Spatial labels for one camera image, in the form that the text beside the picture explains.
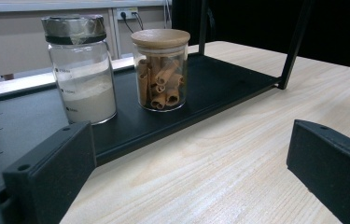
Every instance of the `shelf tray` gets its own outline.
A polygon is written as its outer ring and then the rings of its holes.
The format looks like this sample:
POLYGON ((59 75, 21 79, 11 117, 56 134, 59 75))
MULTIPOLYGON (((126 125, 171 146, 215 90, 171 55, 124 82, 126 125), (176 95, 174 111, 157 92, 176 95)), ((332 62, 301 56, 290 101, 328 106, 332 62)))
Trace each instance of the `shelf tray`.
MULTIPOLYGON (((118 114, 93 126, 98 164, 104 164, 275 87, 270 77, 207 56, 189 56, 186 103, 153 112, 137 102, 133 68, 114 75, 118 114)), ((0 164, 10 165, 68 125, 57 89, 0 101, 0 164)))

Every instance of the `wood grain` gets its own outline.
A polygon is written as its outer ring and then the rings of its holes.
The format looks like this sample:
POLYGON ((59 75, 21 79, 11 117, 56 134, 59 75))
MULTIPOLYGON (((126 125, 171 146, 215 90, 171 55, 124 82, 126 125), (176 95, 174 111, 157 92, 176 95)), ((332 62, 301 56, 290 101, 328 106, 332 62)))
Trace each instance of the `wood grain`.
MULTIPOLYGON (((225 42, 205 53, 276 77, 286 57, 225 42)), ((98 167, 62 223, 341 223, 287 169, 294 119, 350 137, 350 67, 298 58, 286 90, 98 167)))

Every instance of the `electrical outlet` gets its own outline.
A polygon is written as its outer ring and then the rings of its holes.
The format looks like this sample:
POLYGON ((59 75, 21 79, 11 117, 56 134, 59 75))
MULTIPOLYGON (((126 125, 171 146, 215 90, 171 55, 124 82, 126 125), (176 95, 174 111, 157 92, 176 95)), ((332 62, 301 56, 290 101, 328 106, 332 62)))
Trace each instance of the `electrical outlet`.
POLYGON ((125 12, 127 20, 136 19, 132 13, 137 12, 137 7, 117 7, 117 20, 119 21, 122 21, 121 12, 125 12))

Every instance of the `glass jar with wooden lid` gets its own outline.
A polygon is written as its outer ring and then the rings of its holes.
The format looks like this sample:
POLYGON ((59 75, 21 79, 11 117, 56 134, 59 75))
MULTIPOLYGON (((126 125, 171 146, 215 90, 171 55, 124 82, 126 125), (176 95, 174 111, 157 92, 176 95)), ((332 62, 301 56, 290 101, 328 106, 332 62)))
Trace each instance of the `glass jar with wooden lid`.
POLYGON ((186 102, 189 33, 143 30, 131 35, 140 106, 171 111, 186 102))

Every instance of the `wooden lid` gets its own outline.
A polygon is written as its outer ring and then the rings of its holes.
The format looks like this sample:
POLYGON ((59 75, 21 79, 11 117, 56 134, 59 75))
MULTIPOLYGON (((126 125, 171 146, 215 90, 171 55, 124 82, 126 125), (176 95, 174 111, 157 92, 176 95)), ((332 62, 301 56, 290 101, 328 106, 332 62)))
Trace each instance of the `wooden lid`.
POLYGON ((150 48, 170 48, 189 42, 189 33, 174 29, 152 29, 135 32, 131 35, 134 44, 150 48))

